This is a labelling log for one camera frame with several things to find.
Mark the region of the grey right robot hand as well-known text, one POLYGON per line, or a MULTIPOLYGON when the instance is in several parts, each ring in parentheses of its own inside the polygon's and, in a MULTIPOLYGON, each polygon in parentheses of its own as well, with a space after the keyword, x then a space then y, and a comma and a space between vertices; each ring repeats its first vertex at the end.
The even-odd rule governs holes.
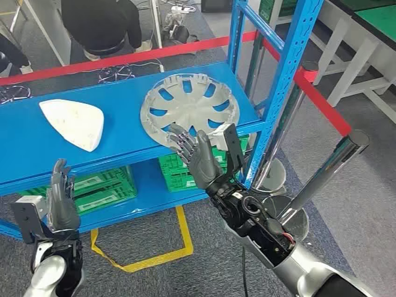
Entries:
POLYGON ((204 131, 199 130, 193 137, 175 123, 170 124, 169 131, 170 140, 177 145, 171 146, 170 149, 187 165, 197 187, 206 189, 223 174, 221 166, 214 158, 210 141, 204 131))

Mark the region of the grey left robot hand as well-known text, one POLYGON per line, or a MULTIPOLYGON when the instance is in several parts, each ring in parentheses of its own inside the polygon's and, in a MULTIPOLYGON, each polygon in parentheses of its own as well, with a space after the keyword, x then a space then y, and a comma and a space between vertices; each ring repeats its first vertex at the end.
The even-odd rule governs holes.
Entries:
POLYGON ((74 199, 75 177, 69 176, 71 167, 66 164, 64 158, 60 158, 54 164, 50 187, 46 193, 48 223, 55 232, 80 227, 80 217, 74 199))

